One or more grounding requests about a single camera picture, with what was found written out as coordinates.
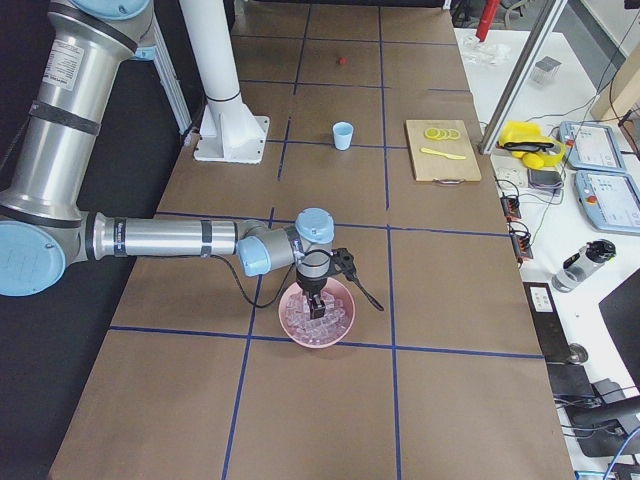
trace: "light blue joint cap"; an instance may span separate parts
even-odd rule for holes
[[[237,252],[247,277],[264,275],[271,271],[269,251],[259,238],[243,238],[238,242]]]
[[[156,46],[152,45],[150,47],[138,47],[133,58],[134,60],[155,60]]]
[[[296,230],[312,243],[330,243],[334,234],[333,218],[321,208],[307,208],[298,214]]]
[[[69,0],[73,5],[100,20],[128,20],[140,15],[149,0]]]
[[[0,295],[24,297],[50,287],[64,273],[60,244],[44,230],[0,221]]]

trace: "yellow knife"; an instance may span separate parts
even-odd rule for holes
[[[467,158],[464,155],[455,155],[453,153],[441,152],[439,150],[433,150],[426,147],[422,147],[420,151],[422,153],[428,153],[429,155],[440,155],[441,157],[448,158],[449,160],[465,160]]]

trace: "pink bowl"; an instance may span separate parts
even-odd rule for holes
[[[332,335],[323,336],[320,338],[316,338],[313,341],[310,341],[306,335],[302,335],[299,333],[298,329],[293,326],[290,326],[286,319],[286,310],[287,303],[289,299],[294,295],[300,295],[302,293],[302,289],[298,286],[297,283],[291,285],[287,290],[282,294],[282,298],[280,299],[280,304],[278,307],[278,315],[280,317],[280,325],[282,325],[282,329],[285,333],[296,343],[302,345],[303,347],[308,348],[326,348],[334,343],[342,340],[349,330],[351,330],[351,326],[353,325],[353,319],[355,318],[356,306],[353,301],[353,297],[351,293],[342,283],[334,278],[327,279],[327,285],[322,290],[323,292],[327,292],[336,300],[342,300],[342,307],[345,311],[344,317],[338,321],[337,330]]]

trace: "blue-framed tablet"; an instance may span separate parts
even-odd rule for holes
[[[608,125],[589,122],[562,122],[559,140],[567,145],[565,157],[573,168],[600,172],[625,172],[620,147]]]
[[[628,173],[579,170],[580,203],[598,230],[640,235],[640,190]]]

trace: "warning label on robot arm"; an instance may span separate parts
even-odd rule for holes
[[[83,56],[84,49],[54,40],[42,81],[72,91]]]

